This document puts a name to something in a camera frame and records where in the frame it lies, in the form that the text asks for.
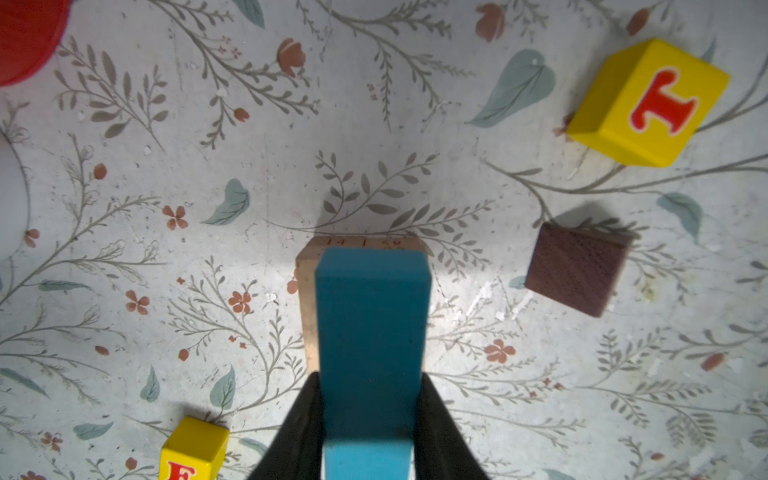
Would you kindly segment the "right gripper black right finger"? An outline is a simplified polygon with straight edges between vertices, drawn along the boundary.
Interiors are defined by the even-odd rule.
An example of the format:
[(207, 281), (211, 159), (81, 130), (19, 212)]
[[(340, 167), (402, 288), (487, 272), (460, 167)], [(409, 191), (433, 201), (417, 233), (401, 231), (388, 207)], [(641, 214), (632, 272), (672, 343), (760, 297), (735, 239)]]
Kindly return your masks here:
[(416, 404), (414, 463), (418, 480), (488, 480), (427, 373)]

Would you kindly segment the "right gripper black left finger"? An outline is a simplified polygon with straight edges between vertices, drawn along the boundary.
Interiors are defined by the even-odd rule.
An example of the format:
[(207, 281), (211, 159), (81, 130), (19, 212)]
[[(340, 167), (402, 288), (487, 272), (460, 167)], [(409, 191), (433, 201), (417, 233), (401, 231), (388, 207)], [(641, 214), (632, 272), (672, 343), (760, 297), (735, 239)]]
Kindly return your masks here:
[(320, 375), (309, 375), (248, 480), (318, 480), (325, 439)]

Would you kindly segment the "teal wooden plank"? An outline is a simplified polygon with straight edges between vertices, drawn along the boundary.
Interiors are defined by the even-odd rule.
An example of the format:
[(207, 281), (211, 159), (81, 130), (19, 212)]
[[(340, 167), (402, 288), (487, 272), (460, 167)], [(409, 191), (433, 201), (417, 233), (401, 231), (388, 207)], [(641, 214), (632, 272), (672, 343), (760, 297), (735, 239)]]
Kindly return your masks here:
[(431, 280), (419, 251), (322, 255), (315, 290), (326, 478), (408, 478)]

